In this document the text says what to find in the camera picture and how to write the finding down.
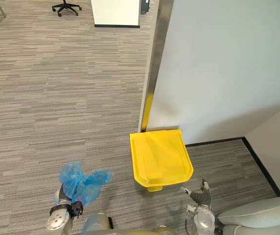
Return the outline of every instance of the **chair leg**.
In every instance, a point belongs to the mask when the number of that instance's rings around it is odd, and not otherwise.
[[[75,7],[80,7],[79,5],[75,5],[75,4],[70,4],[68,3],[69,6],[75,6]]]
[[[1,11],[2,15],[3,15],[4,17],[6,17],[6,14],[3,12],[3,9],[2,9],[2,7],[1,7],[1,5],[0,5],[0,11]]]
[[[55,6],[52,6],[52,8],[55,8],[55,7],[62,7],[64,4],[58,4],[58,5],[55,5]]]
[[[75,9],[73,9],[71,6],[69,6],[68,9],[72,10],[78,16],[78,12]]]
[[[57,11],[57,13],[59,13],[61,10],[63,10],[65,8],[65,6],[63,5],[63,6],[61,6],[61,8],[60,9],[58,9],[58,11]]]

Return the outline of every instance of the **white cushion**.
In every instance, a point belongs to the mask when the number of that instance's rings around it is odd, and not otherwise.
[[[240,225],[226,225],[223,235],[280,235],[280,225],[268,228],[247,228]]]
[[[218,219],[225,225],[265,228],[280,225],[280,197],[252,202],[223,212]]]

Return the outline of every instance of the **yellow plastic container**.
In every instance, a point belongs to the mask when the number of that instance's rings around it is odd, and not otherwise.
[[[130,134],[135,180],[149,191],[187,181],[193,166],[181,130]]]

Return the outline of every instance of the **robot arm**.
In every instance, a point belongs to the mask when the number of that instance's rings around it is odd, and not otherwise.
[[[45,235],[69,235],[72,229],[72,221],[77,216],[79,218],[83,212],[81,202],[71,203],[63,192],[63,185],[58,194],[58,205],[50,210],[50,217],[46,222]]]
[[[187,216],[185,221],[185,227],[187,234],[187,219],[190,215],[192,215],[194,227],[192,230],[192,235],[213,235],[215,229],[215,216],[213,212],[210,210],[211,206],[211,196],[210,196],[210,187],[208,183],[203,180],[202,181],[201,190],[203,193],[192,192],[185,187],[181,187],[181,189],[188,194],[193,201],[195,201],[198,206],[188,205],[187,207]]]

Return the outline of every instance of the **chair base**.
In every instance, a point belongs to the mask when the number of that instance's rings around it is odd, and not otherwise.
[[[58,5],[55,5],[55,6],[52,6],[52,11],[56,11],[55,8],[59,7],[60,9],[58,9],[57,11],[57,15],[60,17],[62,16],[62,14],[60,13],[61,10],[63,9],[69,9],[69,10],[72,10],[77,16],[78,16],[78,12],[73,9],[73,7],[79,7],[79,11],[81,11],[81,7],[79,5],[75,5],[75,4],[70,4],[70,3],[66,3],[66,0],[63,0],[64,3],[62,4],[58,4]]]

